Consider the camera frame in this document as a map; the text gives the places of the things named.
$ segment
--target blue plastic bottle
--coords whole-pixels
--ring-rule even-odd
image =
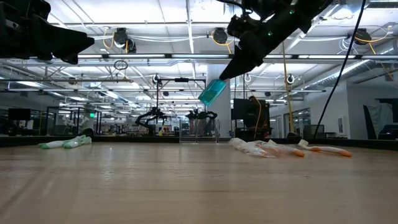
[[[199,96],[199,100],[206,106],[210,106],[221,92],[225,89],[225,82],[223,80],[213,80],[207,86],[205,91]]]

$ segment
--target table surface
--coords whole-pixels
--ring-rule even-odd
[[[398,152],[264,159],[227,144],[0,149],[0,223],[397,223]]]

